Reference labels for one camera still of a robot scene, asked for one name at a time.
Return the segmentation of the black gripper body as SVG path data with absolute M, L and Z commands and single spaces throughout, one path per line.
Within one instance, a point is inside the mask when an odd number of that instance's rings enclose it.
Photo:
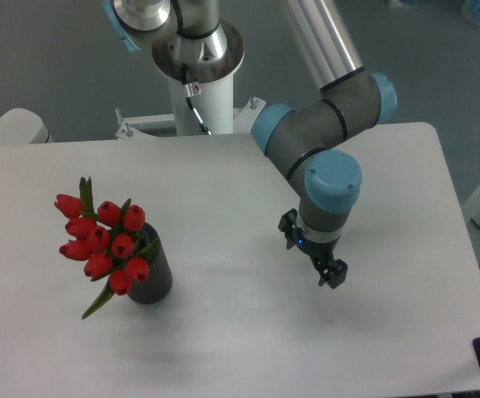
M 313 258 L 330 258 L 333 256 L 333 251 L 337 245 L 337 238 L 331 239 L 328 242 L 315 242 L 308 239 L 303 229 L 300 227 L 291 227 L 284 231 L 286 239 L 286 249 L 290 250 L 297 247 L 304 254 Z

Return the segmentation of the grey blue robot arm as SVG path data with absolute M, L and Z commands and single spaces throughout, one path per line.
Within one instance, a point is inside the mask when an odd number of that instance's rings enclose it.
M 245 48 L 221 18 L 218 2 L 104 3 L 125 47 L 149 51 L 166 77 L 178 135 L 234 133 L 246 122 L 261 152 L 298 194 L 298 209 L 279 221 L 287 247 L 311 259 L 320 284 L 336 288 L 348 267 L 333 251 L 362 181 L 358 162 L 337 146 L 389 118 L 397 97 L 384 75 L 366 72 L 333 2 L 282 1 L 280 7 L 321 95 L 302 111 L 256 100 L 234 111 L 233 77 Z

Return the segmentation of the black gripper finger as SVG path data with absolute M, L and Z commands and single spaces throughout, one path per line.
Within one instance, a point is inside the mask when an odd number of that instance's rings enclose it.
M 347 277 L 348 265 L 340 259 L 335 259 L 333 255 L 312 257 L 314 269 L 319 273 L 318 286 L 329 286 L 336 289 L 345 282 Z
M 298 211 L 292 208 L 280 218 L 278 229 L 284 234 L 286 240 L 296 240 L 298 237 L 297 216 Z

